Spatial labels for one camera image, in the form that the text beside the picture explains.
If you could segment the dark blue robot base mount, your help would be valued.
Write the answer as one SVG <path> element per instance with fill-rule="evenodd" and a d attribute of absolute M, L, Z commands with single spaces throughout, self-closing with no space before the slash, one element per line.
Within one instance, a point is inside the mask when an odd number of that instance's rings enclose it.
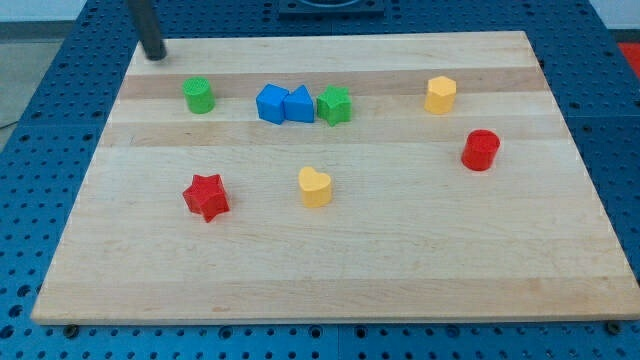
<path fill-rule="evenodd" d="M 381 15 L 385 7 L 385 0 L 279 0 L 278 17 Z"/>

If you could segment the black cylindrical robot arm stick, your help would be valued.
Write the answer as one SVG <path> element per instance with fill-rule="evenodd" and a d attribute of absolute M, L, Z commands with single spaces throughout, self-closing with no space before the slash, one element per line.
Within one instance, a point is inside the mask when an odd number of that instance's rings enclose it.
<path fill-rule="evenodd" d="M 150 61 L 163 60 L 167 51 L 151 1 L 126 0 L 125 3 L 146 58 Z"/>

